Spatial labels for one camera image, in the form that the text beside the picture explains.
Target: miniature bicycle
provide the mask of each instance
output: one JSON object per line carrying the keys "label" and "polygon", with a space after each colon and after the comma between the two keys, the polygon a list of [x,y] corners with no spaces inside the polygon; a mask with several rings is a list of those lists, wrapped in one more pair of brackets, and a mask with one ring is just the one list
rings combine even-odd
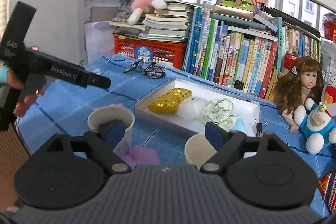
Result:
{"label": "miniature bicycle", "polygon": [[123,72],[128,73],[138,67],[142,68],[147,63],[149,63],[149,66],[141,71],[142,75],[147,75],[151,79],[158,79],[165,76],[164,70],[157,65],[155,61],[144,60],[142,57],[139,57],[136,62],[124,68]]}

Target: red can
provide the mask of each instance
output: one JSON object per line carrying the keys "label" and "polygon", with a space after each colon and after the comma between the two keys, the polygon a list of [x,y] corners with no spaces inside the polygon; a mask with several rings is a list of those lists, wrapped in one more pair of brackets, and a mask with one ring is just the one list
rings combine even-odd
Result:
{"label": "red can", "polygon": [[286,52],[283,58],[283,68],[281,70],[282,73],[288,73],[291,67],[293,66],[295,60],[298,58],[296,54]]}

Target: gray ribbed surface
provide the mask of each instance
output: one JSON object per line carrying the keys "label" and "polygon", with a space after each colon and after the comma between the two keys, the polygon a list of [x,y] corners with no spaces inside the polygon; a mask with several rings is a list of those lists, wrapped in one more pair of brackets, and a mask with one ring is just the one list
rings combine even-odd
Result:
{"label": "gray ribbed surface", "polygon": [[18,224],[312,224],[318,219],[309,207],[269,212],[246,205],[219,176],[201,174],[192,165],[138,166],[131,174],[112,176],[99,195],[76,208],[49,212],[25,206],[13,217]]}

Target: table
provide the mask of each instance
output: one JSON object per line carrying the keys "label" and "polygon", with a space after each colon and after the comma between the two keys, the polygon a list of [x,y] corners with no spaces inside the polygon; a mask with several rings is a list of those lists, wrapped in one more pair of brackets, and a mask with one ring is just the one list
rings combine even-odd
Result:
{"label": "table", "polygon": [[[311,166],[318,177],[325,175],[336,166],[335,147],[323,148],[317,155],[309,154],[305,148],[306,139],[303,134],[289,132],[289,126],[279,115],[275,104],[175,68],[167,68],[166,76],[155,80],[136,71],[123,73],[123,68],[132,62],[134,62],[133,59],[117,54],[111,58],[100,58],[86,66],[87,70],[100,71],[102,75],[111,79],[112,84],[108,92],[92,86],[84,89],[61,80],[53,82],[45,95],[38,98],[36,104],[32,105],[19,122],[21,135],[31,153],[34,153],[54,133],[66,132],[72,136],[80,136],[88,131],[87,118],[93,108],[122,103],[124,107],[134,111],[135,104],[144,96],[176,77],[223,90],[249,101],[259,102],[262,122],[268,124],[264,130],[272,131],[279,136]],[[184,163],[186,141],[187,138],[184,136],[144,121],[136,120],[133,127],[132,146],[141,145],[155,149],[163,164]],[[329,214],[318,189],[311,207],[322,217]]]}

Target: red patterned fabric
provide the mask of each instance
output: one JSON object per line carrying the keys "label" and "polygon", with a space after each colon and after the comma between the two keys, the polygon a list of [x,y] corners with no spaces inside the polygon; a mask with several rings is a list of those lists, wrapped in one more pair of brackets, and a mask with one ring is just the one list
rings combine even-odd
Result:
{"label": "red patterned fabric", "polygon": [[320,178],[318,188],[329,212],[332,213],[336,209],[336,168]]}

